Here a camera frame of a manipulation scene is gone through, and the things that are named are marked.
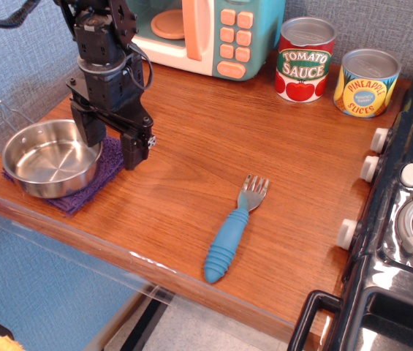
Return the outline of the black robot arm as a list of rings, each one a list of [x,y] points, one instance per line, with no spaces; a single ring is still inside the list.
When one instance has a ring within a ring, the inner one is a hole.
[[[89,142],[121,133],[126,169],[148,157],[148,81],[125,1],[0,1],[0,99],[39,120],[69,92],[90,109]],[[0,151],[8,133],[0,119]]]

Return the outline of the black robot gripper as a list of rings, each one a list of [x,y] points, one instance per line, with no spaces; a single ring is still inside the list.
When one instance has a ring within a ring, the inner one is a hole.
[[[106,126],[121,135],[124,167],[134,170],[152,148],[153,119],[141,105],[144,82],[143,57],[121,54],[112,64],[95,64],[77,58],[82,78],[71,78],[72,117],[83,142],[95,146],[106,136]]]

